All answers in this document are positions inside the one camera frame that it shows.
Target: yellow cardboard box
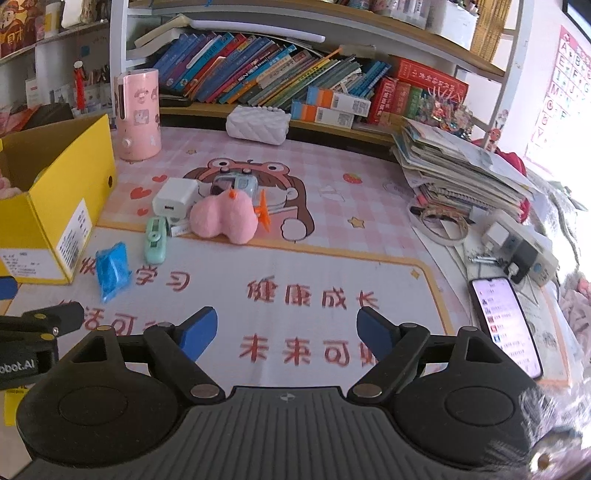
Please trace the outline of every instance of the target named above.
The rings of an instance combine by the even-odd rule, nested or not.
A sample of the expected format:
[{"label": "yellow cardboard box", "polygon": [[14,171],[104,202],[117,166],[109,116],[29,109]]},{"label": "yellow cardboard box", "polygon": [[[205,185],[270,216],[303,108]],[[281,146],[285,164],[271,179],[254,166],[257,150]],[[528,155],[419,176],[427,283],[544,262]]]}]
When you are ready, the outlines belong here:
[{"label": "yellow cardboard box", "polygon": [[108,117],[8,135],[0,140],[0,171],[23,191],[0,200],[0,275],[20,283],[71,283],[116,185]]}]

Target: alphabet poster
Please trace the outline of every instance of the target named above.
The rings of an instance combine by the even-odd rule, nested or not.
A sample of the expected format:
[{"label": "alphabet poster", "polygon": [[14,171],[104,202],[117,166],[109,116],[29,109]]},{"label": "alphabet poster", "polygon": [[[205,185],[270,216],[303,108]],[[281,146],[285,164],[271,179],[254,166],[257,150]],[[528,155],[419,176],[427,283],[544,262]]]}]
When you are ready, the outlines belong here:
[{"label": "alphabet poster", "polygon": [[590,100],[591,57],[561,27],[554,71],[527,147],[527,158],[550,174],[560,172],[560,178],[564,178],[567,149],[569,144],[578,145],[582,140],[574,129],[582,127],[591,115]]}]

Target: pink plush toy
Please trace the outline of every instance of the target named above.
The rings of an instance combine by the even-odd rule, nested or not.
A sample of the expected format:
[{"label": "pink plush toy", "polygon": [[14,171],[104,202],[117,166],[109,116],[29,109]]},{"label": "pink plush toy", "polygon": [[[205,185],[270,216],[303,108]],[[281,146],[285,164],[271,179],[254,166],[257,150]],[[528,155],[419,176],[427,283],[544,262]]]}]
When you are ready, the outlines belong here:
[{"label": "pink plush toy", "polygon": [[0,200],[12,198],[21,193],[21,189],[16,187],[11,188],[10,180],[6,177],[2,177],[2,173],[0,172]]},{"label": "pink plush toy", "polygon": [[195,235],[213,238],[221,233],[243,245],[255,236],[259,218],[251,198],[241,190],[225,190],[205,197],[191,209],[189,223]]}]

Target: smartphone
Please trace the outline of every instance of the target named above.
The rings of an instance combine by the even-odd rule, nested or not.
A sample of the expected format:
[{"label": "smartphone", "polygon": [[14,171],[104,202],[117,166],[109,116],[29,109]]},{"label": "smartphone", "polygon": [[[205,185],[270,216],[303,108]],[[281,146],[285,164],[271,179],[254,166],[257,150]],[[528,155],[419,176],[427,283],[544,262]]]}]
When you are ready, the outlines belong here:
[{"label": "smartphone", "polygon": [[482,331],[531,378],[540,378],[538,349],[509,279],[472,280],[469,290]]}]

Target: pink checkered tablecloth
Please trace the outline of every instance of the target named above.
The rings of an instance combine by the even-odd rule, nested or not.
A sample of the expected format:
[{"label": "pink checkered tablecloth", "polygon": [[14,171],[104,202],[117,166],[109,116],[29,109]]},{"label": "pink checkered tablecloth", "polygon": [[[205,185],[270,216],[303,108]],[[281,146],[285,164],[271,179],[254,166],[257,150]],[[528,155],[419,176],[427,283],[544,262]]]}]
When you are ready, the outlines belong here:
[{"label": "pink checkered tablecloth", "polygon": [[142,230],[153,215],[152,199],[169,177],[196,178],[201,193],[220,168],[251,168],[267,190],[272,213],[271,232],[259,226],[256,238],[421,260],[436,278],[452,325],[469,324],[410,226],[405,210],[413,193],[398,164],[303,142],[275,147],[201,129],[163,128],[162,144],[149,160],[117,160],[118,184],[99,226]]}]

